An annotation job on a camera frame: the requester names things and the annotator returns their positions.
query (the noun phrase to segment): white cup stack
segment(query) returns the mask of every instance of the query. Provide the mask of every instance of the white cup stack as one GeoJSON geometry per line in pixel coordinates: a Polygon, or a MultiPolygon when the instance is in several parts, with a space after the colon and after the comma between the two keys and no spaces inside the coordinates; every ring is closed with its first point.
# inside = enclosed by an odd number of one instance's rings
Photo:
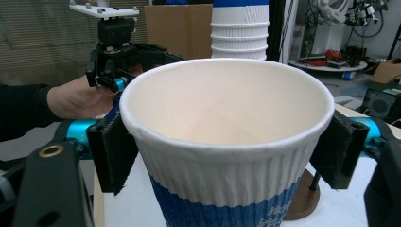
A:
{"type": "Polygon", "coordinates": [[[212,58],[265,60],[269,0],[215,0],[212,58]]]}

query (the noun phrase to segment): table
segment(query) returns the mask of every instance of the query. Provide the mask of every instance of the table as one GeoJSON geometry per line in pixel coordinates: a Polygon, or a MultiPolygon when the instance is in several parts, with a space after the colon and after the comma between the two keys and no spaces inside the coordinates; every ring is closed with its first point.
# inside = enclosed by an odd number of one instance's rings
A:
{"type": "MultiPolygon", "coordinates": [[[[365,116],[340,105],[336,109],[347,116],[365,116]]],[[[401,138],[401,130],[391,127],[396,137],[401,138]]],[[[354,177],[347,190],[332,190],[324,181],[319,181],[321,197],[316,210],[308,217],[283,221],[281,226],[367,226],[363,193],[372,178],[376,162],[373,159],[361,157],[358,160],[354,177]]],[[[312,174],[315,170],[309,164],[312,174]]],[[[126,187],[115,196],[102,193],[97,176],[94,186],[94,217],[96,227],[112,226],[166,226],[162,211],[151,188],[148,173],[138,154],[126,181],[126,187]]]]}

